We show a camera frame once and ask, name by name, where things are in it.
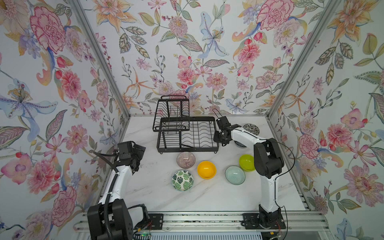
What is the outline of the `yellow plastic bowl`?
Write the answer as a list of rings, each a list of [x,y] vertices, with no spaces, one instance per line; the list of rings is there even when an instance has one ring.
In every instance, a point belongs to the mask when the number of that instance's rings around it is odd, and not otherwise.
[[[203,161],[203,162],[199,163],[199,165],[197,167],[197,172],[198,172],[198,175],[202,179],[210,180],[216,175],[217,169],[216,169],[216,166],[212,162]]]

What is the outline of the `black wire dish rack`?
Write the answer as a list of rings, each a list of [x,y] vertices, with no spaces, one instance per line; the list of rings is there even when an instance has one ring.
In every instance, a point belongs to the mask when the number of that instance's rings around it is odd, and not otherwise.
[[[190,116],[190,100],[186,96],[162,96],[158,100],[153,131],[158,134],[160,154],[219,150],[214,141],[215,118]]]

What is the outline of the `pale mint green bowl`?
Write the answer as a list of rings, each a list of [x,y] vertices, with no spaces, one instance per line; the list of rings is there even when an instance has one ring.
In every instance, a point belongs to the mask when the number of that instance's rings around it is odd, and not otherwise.
[[[238,166],[229,166],[225,171],[225,177],[232,185],[241,185],[246,180],[245,172]]]

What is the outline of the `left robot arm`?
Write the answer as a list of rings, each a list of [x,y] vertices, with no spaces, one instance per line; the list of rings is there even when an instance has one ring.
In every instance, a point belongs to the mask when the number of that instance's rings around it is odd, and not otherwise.
[[[133,240],[152,221],[144,204],[127,207],[125,186],[139,171],[146,148],[133,141],[118,144],[112,154],[95,155],[112,169],[105,192],[97,205],[91,206],[87,219],[92,240]]]

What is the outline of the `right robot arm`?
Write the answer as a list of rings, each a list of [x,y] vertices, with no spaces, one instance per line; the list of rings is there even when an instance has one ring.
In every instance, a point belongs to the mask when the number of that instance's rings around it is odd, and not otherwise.
[[[254,167],[261,177],[262,199],[259,204],[259,225],[268,229],[282,217],[278,205],[279,176],[285,163],[279,143],[255,135],[238,124],[232,125],[226,116],[216,119],[218,130],[215,131],[214,141],[226,146],[231,141],[239,142],[254,151]]]

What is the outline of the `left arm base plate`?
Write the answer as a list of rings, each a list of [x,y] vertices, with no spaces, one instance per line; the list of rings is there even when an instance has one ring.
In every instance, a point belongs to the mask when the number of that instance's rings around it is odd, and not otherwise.
[[[144,216],[141,221],[135,224],[135,231],[143,231],[143,230],[162,230],[164,223],[164,215],[163,214],[149,214],[148,216]]]

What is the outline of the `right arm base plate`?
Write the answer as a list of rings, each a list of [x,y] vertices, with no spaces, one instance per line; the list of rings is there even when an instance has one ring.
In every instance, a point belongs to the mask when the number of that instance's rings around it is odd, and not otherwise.
[[[286,222],[282,214],[265,215],[260,217],[259,213],[243,213],[241,225],[246,230],[285,230]]]

